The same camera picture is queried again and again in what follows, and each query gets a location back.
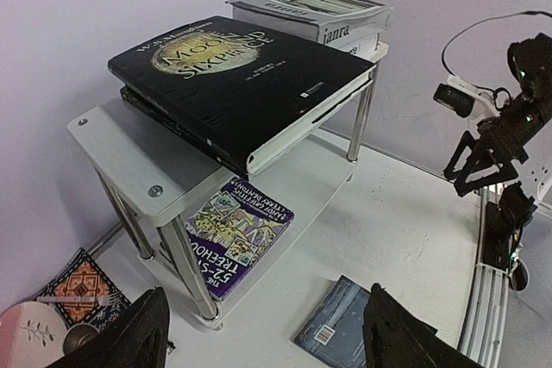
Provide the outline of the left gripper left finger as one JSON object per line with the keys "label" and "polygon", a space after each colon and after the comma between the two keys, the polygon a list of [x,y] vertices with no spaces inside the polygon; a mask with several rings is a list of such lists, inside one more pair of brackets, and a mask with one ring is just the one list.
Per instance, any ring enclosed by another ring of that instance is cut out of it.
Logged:
{"label": "left gripper left finger", "polygon": [[165,290],[147,290],[105,330],[51,366],[164,367],[169,322]]}

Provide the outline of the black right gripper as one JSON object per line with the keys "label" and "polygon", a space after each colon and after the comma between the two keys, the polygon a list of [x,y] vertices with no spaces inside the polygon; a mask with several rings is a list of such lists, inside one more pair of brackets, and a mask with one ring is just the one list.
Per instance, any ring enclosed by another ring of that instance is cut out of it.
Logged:
{"label": "black right gripper", "polygon": [[[443,170],[448,181],[455,181],[458,196],[465,196],[492,184],[501,184],[518,177],[513,160],[524,164],[529,155],[524,146],[543,128],[543,114],[535,103],[522,101],[504,109],[500,116],[478,123],[483,147],[474,146],[477,140],[466,130]],[[461,164],[461,156],[467,160]]]}

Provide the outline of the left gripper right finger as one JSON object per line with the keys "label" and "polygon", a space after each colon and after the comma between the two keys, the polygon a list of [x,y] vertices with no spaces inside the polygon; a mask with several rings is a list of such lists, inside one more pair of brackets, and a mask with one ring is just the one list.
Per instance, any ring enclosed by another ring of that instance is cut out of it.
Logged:
{"label": "left gripper right finger", "polygon": [[368,367],[477,367],[479,364],[436,336],[380,284],[375,283],[363,313]]}

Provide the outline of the dark blue paperback book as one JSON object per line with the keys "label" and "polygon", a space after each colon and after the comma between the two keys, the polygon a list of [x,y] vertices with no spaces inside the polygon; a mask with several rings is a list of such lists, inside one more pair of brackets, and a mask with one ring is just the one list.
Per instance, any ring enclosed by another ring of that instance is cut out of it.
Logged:
{"label": "dark blue paperback book", "polygon": [[369,290],[340,276],[292,342],[328,367],[365,367],[363,314],[369,297]]}

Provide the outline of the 52-Storey Treehouse book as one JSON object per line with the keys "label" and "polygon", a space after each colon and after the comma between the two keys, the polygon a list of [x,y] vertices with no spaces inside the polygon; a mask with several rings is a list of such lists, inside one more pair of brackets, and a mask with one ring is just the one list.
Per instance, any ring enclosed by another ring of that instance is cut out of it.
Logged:
{"label": "52-Storey Treehouse book", "polygon": [[210,294],[222,301],[294,220],[292,210],[243,178],[231,178],[186,219],[199,269]]}

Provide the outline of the grey photo cover book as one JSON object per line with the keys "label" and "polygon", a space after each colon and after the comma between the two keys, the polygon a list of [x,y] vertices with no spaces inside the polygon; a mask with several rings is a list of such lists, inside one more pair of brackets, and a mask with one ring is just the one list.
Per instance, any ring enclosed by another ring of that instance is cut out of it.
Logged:
{"label": "grey photo cover book", "polygon": [[390,27],[392,7],[372,0],[228,0],[232,16],[340,49]]}

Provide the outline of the black notebook with barcode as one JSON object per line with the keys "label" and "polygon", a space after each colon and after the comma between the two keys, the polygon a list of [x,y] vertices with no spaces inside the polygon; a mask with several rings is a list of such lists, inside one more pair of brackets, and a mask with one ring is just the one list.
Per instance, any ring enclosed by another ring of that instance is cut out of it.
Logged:
{"label": "black notebook with barcode", "polygon": [[110,72],[243,178],[265,170],[370,82],[365,59],[212,16],[118,54]]}

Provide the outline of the blue orange paperback book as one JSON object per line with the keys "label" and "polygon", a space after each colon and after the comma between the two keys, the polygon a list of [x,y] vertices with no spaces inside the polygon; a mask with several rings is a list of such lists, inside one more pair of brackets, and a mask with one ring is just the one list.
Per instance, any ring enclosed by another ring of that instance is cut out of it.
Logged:
{"label": "blue orange paperback book", "polygon": [[164,115],[159,109],[156,109],[151,103],[141,97],[138,93],[132,91],[129,87],[124,86],[120,89],[120,94],[125,102],[130,103],[140,112],[149,116],[160,125],[168,129],[172,133],[176,134],[182,140],[185,140],[189,144],[193,145],[196,149],[209,156],[211,159],[216,160],[221,165],[225,166],[233,173],[235,173],[237,176],[248,180],[248,175],[246,174],[244,169],[239,167],[235,162],[228,161],[224,159],[222,155],[217,154],[212,146],[208,145],[204,141],[201,141],[193,134],[190,134],[185,128],[180,126],[168,115]]}

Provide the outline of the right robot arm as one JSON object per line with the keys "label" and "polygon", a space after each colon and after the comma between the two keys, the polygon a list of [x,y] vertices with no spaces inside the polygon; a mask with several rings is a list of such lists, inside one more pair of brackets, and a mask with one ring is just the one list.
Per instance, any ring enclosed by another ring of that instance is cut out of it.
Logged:
{"label": "right robot arm", "polygon": [[513,290],[524,290],[529,275],[519,258],[524,228],[551,186],[551,169],[532,165],[521,177],[519,166],[529,162],[530,143],[551,122],[551,39],[540,33],[514,42],[507,64],[520,91],[498,102],[503,88],[485,93],[461,78],[449,76],[433,96],[461,118],[475,122],[465,131],[444,168],[444,177],[459,196],[495,184],[499,198],[485,208],[482,261],[506,271]]}

